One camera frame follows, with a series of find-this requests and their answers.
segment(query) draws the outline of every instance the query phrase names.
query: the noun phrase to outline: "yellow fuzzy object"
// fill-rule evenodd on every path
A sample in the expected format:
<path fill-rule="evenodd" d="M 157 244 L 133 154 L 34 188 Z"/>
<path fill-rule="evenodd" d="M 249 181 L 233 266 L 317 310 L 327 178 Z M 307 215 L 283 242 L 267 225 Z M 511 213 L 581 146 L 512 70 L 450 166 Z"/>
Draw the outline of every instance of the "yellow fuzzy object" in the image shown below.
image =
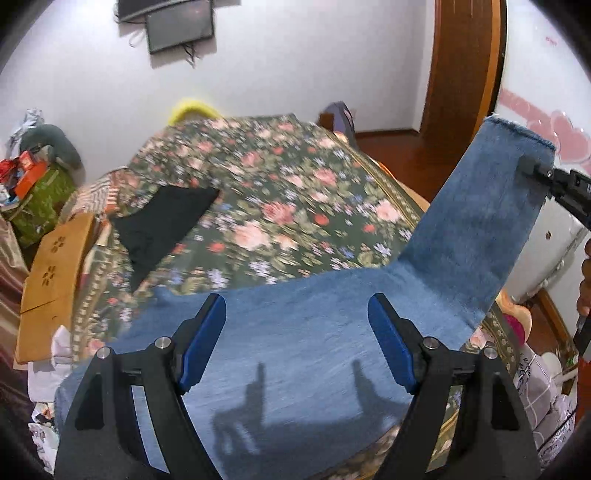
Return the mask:
<path fill-rule="evenodd" d="M 182 122 L 190 114 L 196 114 L 204 118 L 220 118 L 220 113 L 215 109 L 206 105 L 203 102 L 192 99 L 183 99 L 177 106 L 174 107 L 173 113 L 168 119 L 168 124 L 173 126 L 179 122 Z"/>

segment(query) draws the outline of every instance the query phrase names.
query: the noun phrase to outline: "floral blanket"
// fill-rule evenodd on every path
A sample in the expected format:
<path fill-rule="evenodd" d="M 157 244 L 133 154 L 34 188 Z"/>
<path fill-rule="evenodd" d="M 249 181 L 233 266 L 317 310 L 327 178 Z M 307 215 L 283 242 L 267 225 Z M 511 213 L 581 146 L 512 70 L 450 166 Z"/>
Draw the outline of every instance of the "floral blanket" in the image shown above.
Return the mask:
<path fill-rule="evenodd" d="M 119 216 L 142 208 L 161 185 L 211 185 L 221 193 L 136 292 L 129 290 L 127 252 L 105 222 L 87 259 L 86 281 L 75 305 L 77 361 L 127 329 L 153 286 L 191 294 L 274 284 L 328 270 L 380 267 L 398 256 L 422 214 L 374 161 L 294 116 L 168 127 L 117 176 L 114 211 Z M 513 374 L 508 331 L 500 310 L 493 308 L 465 349 L 478 351 L 485 338 L 493 341 Z M 452 390 L 434 466 L 444 462 L 451 444 L 459 401 L 459 389 Z M 324 476 L 372 475 L 396 432 L 392 429 Z"/>

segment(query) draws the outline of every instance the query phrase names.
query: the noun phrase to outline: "metal screw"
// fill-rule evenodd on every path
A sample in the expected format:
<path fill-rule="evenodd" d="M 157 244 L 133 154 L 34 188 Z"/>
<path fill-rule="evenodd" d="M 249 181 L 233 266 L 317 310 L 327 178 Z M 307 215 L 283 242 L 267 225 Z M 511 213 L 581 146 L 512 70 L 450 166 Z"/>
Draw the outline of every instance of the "metal screw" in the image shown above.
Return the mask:
<path fill-rule="evenodd" d="M 168 345 L 170 345 L 171 340 L 168 337 L 160 337 L 157 338 L 156 341 L 154 342 L 154 345 L 156 346 L 156 348 L 166 348 Z"/>
<path fill-rule="evenodd" d="M 111 349 L 107 346 L 103 346 L 96 351 L 96 356 L 101 360 L 107 358 L 111 354 Z"/>
<path fill-rule="evenodd" d="M 496 352 L 496 350 L 493 347 L 488 346 L 484 349 L 484 356 L 487 358 L 490 358 L 492 360 L 492 359 L 498 357 L 499 354 Z"/>
<path fill-rule="evenodd" d="M 425 337 L 423 339 L 423 345 L 429 350 L 435 350 L 436 348 L 439 348 L 439 340 L 435 337 Z"/>

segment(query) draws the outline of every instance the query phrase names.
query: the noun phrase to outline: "brown door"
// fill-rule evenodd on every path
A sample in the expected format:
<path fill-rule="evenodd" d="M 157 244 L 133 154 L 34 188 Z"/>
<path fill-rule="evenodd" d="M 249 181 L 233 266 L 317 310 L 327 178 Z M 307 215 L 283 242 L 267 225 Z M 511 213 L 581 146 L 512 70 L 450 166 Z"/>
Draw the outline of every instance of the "brown door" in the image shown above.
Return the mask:
<path fill-rule="evenodd" d="M 496 102 L 505 50 L 505 1 L 436 0 L 420 134 L 429 161 L 447 164 L 449 172 Z"/>

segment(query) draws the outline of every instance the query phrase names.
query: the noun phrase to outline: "printed symbol on cardboard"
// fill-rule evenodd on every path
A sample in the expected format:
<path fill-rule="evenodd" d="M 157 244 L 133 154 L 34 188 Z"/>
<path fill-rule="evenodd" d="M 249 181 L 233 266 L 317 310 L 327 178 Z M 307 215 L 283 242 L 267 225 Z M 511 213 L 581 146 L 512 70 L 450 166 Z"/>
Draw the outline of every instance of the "printed symbol on cardboard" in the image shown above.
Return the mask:
<path fill-rule="evenodd" d="M 60 236 L 57 238 L 55 242 L 53 242 L 53 247 L 51 247 L 51 253 L 57 253 L 57 251 L 64 246 L 64 240 L 66 239 L 65 236 Z"/>
<path fill-rule="evenodd" d="M 49 281 L 53 278 L 53 275 L 56 273 L 55 266 L 51 265 L 47 267 L 47 271 L 43 274 L 43 282 L 42 285 L 49 286 Z"/>

